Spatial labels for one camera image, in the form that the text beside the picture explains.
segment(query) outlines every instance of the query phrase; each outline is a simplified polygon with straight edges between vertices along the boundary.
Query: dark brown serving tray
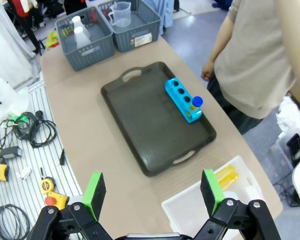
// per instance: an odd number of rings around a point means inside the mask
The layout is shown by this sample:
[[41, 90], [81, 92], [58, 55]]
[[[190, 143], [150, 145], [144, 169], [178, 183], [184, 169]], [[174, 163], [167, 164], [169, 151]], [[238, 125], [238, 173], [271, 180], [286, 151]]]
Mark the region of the dark brown serving tray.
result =
[[165, 83], [174, 77], [166, 64], [156, 62], [129, 69], [101, 88], [120, 131], [148, 177], [188, 161], [216, 138], [204, 114], [188, 123], [169, 97]]

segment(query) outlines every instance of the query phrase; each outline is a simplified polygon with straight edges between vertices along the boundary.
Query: person's hand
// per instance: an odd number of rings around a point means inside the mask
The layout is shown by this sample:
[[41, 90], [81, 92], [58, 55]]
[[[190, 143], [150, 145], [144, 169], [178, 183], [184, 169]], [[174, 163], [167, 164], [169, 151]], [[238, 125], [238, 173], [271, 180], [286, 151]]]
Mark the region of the person's hand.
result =
[[209, 82], [214, 70], [215, 70], [215, 62], [212, 61], [211, 59], [208, 59], [202, 68], [201, 78], [204, 81]]

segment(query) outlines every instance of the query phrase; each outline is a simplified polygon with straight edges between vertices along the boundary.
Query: beige t-shirt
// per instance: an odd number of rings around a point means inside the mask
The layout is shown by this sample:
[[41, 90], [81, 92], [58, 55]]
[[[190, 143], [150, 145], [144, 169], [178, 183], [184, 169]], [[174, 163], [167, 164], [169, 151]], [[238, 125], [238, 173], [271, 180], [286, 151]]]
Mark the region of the beige t-shirt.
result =
[[265, 118], [293, 86], [273, 0], [233, 0], [232, 37], [215, 61], [224, 98], [256, 119]]

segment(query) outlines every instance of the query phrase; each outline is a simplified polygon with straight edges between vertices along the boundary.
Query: blue test tube rack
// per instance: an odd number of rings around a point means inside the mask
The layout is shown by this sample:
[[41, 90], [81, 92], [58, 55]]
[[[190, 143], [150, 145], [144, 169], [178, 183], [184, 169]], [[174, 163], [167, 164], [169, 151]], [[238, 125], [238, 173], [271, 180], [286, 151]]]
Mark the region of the blue test tube rack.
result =
[[195, 111], [190, 110], [193, 98], [178, 78], [175, 77], [166, 81], [165, 91], [169, 94], [188, 123], [193, 123], [201, 117], [202, 111], [199, 107]]

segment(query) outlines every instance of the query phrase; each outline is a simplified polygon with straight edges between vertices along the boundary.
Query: brown tabletop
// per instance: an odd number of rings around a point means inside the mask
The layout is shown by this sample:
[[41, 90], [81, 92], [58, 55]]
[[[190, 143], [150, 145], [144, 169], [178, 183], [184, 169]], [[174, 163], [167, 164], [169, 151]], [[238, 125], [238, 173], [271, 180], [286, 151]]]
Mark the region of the brown tabletop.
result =
[[[202, 110], [217, 137], [191, 161], [150, 178], [141, 172], [100, 89], [130, 68], [159, 61], [167, 64], [192, 96], [204, 99]], [[116, 52], [78, 72], [56, 47], [41, 57], [41, 67], [58, 134], [82, 191], [93, 172], [104, 174], [107, 192], [100, 223], [112, 238], [171, 232], [161, 203], [199, 181], [204, 168], [216, 170], [236, 155], [253, 172], [272, 216], [282, 211], [277, 193], [243, 137], [163, 38], [127, 53]]]

